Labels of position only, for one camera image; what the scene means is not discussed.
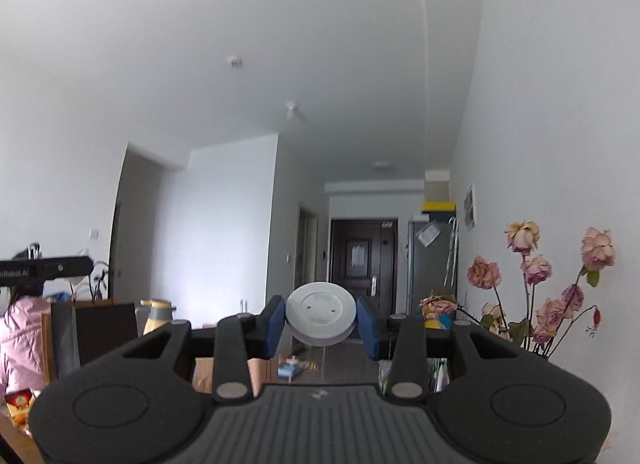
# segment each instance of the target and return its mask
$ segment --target snack bag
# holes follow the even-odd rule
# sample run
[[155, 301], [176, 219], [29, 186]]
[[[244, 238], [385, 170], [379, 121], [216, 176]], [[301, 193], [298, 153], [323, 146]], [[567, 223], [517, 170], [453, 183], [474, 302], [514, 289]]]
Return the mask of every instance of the snack bag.
[[29, 412], [31, 411], [33, 402], [36, 400], [36, 394], [28, 389], [20, 390], [20, 392], [5, 395], [4, 400], [6, 401], [6, 407], [9, 409], [9, 414], [15, 427], [27, 435], [30, 435]]

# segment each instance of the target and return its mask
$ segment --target pink puffer jacket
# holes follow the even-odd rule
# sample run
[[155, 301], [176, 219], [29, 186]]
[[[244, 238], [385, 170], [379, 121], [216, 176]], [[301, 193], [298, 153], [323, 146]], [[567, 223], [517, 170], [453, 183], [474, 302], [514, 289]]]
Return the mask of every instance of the pink puffer jacket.
[[41, 316], [50, 308], [42, 298], [24, 297], [0, 318], [0, 404], [5, 394], [44, 389]]

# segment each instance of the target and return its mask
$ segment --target black hair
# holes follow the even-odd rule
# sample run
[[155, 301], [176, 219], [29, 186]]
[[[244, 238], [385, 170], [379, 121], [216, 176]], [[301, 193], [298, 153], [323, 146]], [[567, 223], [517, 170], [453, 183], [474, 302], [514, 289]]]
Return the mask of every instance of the black hair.
[[[27, 260], [29, 258], [29, 250], [20, 251], [14, 256], [14, 260]], [[39, 298], [44, 293], [44, 284], [20, 284], [9, 288], [9, 307], [8, 310], [25, 296], [34, 296]]]

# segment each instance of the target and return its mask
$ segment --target refrigerator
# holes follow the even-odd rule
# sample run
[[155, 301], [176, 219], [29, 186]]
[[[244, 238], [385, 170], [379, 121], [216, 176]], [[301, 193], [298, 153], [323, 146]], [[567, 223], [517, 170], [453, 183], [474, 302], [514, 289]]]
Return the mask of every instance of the refrigerator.
[[408, 227], [406, 313], [421, 314], [432, 294], [458, 295], [458, 222], [455, 212], [417, 215]]

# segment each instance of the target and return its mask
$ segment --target ribbed gray panel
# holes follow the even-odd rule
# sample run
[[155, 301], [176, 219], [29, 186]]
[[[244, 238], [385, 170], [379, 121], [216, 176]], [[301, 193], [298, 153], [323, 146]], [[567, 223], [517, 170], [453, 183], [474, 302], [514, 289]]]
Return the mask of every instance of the ribbed gray panel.
[[420, 408], [373, 386], [267, 386], [251, 404], [219, 408], [167, 464], [472, 464]]

